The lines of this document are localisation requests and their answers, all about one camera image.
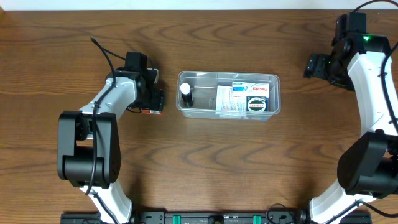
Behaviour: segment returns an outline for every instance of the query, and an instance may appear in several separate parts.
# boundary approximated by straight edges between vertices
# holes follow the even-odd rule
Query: wooden surface
[[[63,212],[96,210],[56,168],[59,115],[87,104],[109,72],[91,35],[117,54],[153,58],[167,92],[162,116],[125,113],[118,124],[119,179],[133,201],[170,211],[306,205],[333,183],[359,137],[355,93],[302,78],[312,52],[331,52],[335,19],[346,12],[5,12],[0,222],[57,223]],[[368,11],[368,31],[391,43],[397,25],[398,11]],[[175,107],[183,70],[276,74],[282,110],[265,123],[184,118]],[[393,74],[398,81],[395,63]],[[390,196],[374,205],[392,213],[397,203]]]

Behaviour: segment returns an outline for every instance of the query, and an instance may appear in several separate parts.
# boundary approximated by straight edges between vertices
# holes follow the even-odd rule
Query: white wall
[[[12,10],[354,9],[369,0],[0,0]],[[395,9],[386,2],[365,9]]]

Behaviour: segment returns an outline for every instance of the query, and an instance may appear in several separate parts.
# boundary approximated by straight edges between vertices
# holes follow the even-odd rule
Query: green clip
[[[181,216],[180,215],[173,215],[173,224],[181,224]]]
[[[253,224],[261,224],[261,216],[253,215]]]

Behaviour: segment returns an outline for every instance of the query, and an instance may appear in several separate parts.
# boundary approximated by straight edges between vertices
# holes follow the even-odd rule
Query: plastic container
[[[217,86],[232,86],[232,82],[269,83],[269,110],[263,112],[216,111]],[[193,106],[187,108],[182,100],[180,85],[191,86]],[[267,121],[280,112],[280,84],[276,75],[184,71],[178,75],[177,108],[189,118],[249,119]]]

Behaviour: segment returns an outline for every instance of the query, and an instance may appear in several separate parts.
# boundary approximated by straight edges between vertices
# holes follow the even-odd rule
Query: clear plastic bin
[[[216,111],[217,86],[232,86],[232,82],[269,83],[268,111]],[[180,85],[188,83],[191,87],[193,106],[185,107]],[[272,115],[280,112],[280,84],[276,75],[231,73],[231,72],[195,72],[185,71],[178,75],[177,108],[189,118],[211,119],[250,119],[267,121]]]

